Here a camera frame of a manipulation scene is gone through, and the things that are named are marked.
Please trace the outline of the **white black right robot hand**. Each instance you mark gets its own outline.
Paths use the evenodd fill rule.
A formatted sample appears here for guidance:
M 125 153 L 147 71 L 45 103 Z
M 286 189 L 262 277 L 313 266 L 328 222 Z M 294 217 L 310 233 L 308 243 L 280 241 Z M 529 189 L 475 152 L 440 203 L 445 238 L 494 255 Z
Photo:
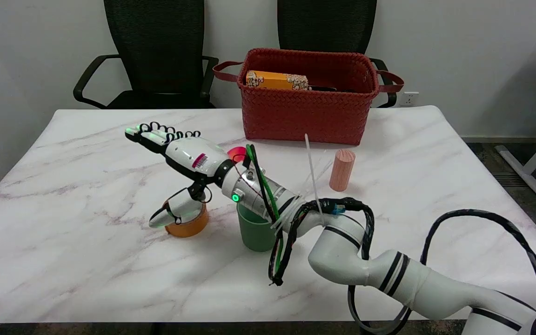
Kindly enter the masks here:
M 182 225 L 202 214 L 209 185 L 221 187 L 234 167 L 229 155 L 215 143 L 201 137 L 199 131 L 176 131 L 158 122 L 142 123 L 125 130 L 125 137 L 160 154 L 165 162 L 192 184 L 168 197 L 149 219 L 151 228 Z

